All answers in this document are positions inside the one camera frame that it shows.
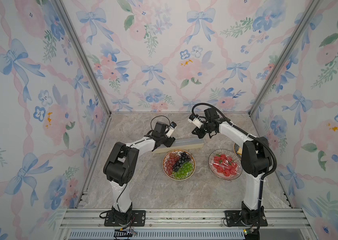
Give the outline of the dark blue yellow-rimmed plate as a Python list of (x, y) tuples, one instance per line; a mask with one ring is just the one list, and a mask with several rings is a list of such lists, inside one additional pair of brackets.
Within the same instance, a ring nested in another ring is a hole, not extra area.
[(234, 143), (234, 154), (236, 159), (242, 159), (242, 148), (237, 143)]

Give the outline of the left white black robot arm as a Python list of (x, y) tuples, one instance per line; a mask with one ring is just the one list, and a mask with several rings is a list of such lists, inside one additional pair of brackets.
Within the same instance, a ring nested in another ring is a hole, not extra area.
[(129, 182), (134, 176), (138, 158), (153, 152), (160, 146), (171, 147), (175, 142), (172, 136), (177, 124), (157, 122), (141, 139), (132, 143), (115, 143), (103, 172), (110, 182), (114, 203), (112, 208), (100, 214), (106, 227), (128, 227), (133, 223), (133, 203), (130, 197)]

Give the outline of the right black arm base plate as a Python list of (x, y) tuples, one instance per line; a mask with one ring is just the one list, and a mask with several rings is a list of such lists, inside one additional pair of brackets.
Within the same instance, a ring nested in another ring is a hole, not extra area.
[(261, 219), (259, 220), (258, 211), (249, 211), (242, 213), (241, 210), (224, 211), (227, 227), (267, 227), (268, 222), (264, 210), (261, 209)]

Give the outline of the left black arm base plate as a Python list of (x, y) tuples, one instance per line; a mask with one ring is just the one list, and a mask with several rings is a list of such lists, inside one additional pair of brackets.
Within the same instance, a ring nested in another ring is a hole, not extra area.
[(120, 213), (115, 209), (100, 214), (104, 219), (105, 227), (144, 227), (146, 222), (146, 211), (128, 210), (126, 213)]

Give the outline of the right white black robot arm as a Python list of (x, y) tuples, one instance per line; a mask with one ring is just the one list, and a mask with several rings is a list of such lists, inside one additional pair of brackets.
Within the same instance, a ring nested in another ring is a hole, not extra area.
[(262, 206), (265, 178), (277, 168), (277, 159), (264, 137), (256, 137), (233, 124), (219, 109), (208, 103), (198, 103), (192, 107), (189, 122), (196, 128), (193, 135), (200, 139), (205, 135), (212, 137), (212, 133), (220, 133), (242, 149), (241, 166), (246, 173), (246, 191), (242, 201), (242, 209), (235, 217), (226, 214), (227, 226), (231, 227), (234, 220), (257, 230), (265, 220)]

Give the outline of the cream plastic wrap dispenser box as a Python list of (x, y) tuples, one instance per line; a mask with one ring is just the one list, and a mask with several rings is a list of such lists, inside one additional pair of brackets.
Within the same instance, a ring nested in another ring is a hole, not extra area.
[(204, 139), (199, 138), (187, 138), (187, 139), (176, 139), (171, 147), (160, 146), (153, 151), (153, 154), (168, 153), (174, 150), (192, 150), (200, 149), (204, 146)]

